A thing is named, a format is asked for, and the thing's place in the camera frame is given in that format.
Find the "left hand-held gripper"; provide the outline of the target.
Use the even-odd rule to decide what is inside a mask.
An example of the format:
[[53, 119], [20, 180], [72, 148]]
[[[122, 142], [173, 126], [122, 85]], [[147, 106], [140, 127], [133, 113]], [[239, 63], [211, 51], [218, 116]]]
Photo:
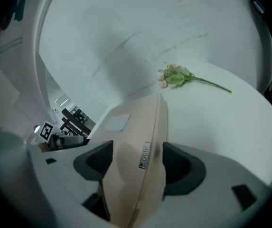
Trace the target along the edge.
[[83, 135], [69, 135], [49, 122], [45, 122], [39, 137], [43, 140], [38, 146], [42, 151], [58, 151], [85, 146], [89, 139]]

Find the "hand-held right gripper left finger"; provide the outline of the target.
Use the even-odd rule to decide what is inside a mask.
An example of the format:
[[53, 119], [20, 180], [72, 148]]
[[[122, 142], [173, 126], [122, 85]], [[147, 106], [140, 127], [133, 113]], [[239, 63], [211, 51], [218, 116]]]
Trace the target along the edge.
[[32, 166], [48, 200], [57, 228], [111, 228], [112, 225], [86, 209], [82, 203], [98, 190], [98, 182], [84, 179], [73, 167], [74, 159], [99, 145], [42, 152], [29, 150]]

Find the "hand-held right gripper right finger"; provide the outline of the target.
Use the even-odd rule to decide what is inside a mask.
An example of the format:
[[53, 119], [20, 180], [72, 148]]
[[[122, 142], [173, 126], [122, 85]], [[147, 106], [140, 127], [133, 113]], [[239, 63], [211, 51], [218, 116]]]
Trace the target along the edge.
[[166, 186], [145, 228], [241, 228], [263, 206], [271, 188], [228, 157], [163, 144]]

